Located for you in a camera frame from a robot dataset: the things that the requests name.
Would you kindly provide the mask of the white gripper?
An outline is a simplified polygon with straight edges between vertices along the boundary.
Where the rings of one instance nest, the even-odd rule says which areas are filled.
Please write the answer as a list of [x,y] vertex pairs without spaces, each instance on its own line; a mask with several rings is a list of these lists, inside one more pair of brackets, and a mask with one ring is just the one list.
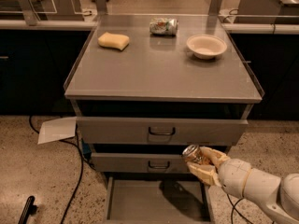
[[200,154],[203,165],[188,162],[190,172],[202,183],[222,186],[227,194],[242,198],[251,164],[240,159],[230,159],[225,153],[210,147],[200,147]]

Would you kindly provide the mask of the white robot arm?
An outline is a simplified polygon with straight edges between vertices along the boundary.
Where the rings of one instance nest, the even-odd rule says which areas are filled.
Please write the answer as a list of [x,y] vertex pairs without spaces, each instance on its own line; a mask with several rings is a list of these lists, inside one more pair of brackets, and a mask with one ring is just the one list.
[[202,183],[255,203],[277,224],[299,224],[298,173],[281,178],[216,149],[198,145],[185,148],[182,158]]

